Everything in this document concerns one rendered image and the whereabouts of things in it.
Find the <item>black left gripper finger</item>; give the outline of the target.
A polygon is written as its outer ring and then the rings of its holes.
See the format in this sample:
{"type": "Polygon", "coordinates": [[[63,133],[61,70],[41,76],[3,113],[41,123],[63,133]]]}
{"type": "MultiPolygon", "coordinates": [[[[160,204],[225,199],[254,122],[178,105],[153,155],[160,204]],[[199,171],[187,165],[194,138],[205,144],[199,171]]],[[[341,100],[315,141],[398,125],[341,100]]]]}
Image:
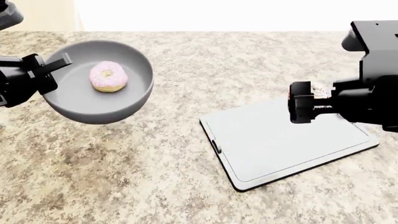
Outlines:
{"type": "Polygon", "coordinates": [[[37,54],[31,54],[22,58],[24,68],[31,78],[44,77],[47,74],[59,70],[72,64],[72,60],[68,54],[61,54],[61,59],[51,63],[45,63],[43,58],[37,54]]]}
{"type": "Polygon", "coordinates": [[[58,88],[58,84],[51,73],[35,75],[32,79],[34,86],[41,95],[55,91],[58,88]]]}

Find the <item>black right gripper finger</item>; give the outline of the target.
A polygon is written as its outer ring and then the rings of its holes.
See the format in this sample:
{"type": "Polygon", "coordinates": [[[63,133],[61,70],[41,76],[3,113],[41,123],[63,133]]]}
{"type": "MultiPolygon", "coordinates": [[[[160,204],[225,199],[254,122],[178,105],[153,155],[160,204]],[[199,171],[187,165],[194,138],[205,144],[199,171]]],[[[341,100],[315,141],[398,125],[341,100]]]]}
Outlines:
{"type": "Polygon", "coordinates": [[[311,82],[293,82],[289,86],[289,96],[312,96],[311,82]]]}
{"type": "Polygon", "coordinates": [[[288,110],[292,123],[311,123],[318,115],[332,114],[329,98],[315,98],[314,95],[290,95],[288,110]]]}

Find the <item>grey round bowl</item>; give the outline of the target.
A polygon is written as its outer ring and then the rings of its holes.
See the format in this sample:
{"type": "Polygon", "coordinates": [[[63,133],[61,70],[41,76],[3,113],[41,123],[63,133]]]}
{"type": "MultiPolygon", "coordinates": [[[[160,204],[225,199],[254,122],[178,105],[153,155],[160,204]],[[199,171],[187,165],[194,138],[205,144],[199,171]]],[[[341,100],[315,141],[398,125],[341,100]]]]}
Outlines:
{"type": "Polygon", "coordinates": [[[45,62],[54,62],[62,54],[68,54],[73,63],[52,72],[58,88],[43,98],[68,119],[85,124],[115,123],[139,111],[150,97],[154,86],[151,64],[127,44],[112,40],[78,42],[52,53],[45,62]],[[102,61],[122,66],[128,75],[126,87],[115,93],[101,93],[91,86],[90,70],[102,61]]]}

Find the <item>grey rectangular tray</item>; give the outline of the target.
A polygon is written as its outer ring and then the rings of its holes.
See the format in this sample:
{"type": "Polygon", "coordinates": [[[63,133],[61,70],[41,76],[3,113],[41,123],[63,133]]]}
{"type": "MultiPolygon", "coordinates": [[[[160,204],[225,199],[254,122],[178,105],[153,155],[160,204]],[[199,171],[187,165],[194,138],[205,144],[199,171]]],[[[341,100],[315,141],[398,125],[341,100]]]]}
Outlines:
{"type": "Polygon", "coordinates": [[[372,149],[377,137],[335,114],[290,122],[286,98],[208,113],[200,124],[233,188],[247,192],[372,149]]]}

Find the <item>pink frosted sprinkle donut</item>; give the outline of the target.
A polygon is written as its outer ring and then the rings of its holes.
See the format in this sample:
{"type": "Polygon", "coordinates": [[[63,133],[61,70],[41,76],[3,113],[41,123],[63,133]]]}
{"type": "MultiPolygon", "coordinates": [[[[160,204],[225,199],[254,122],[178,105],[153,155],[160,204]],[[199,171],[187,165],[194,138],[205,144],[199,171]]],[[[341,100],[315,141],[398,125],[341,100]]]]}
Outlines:
{"type": "Polygon", "coordinates": [[[127,85],[128,76],[120,64],[102,61],[91,68],[89,81],[96,91],[115,93],[127,85]]]}

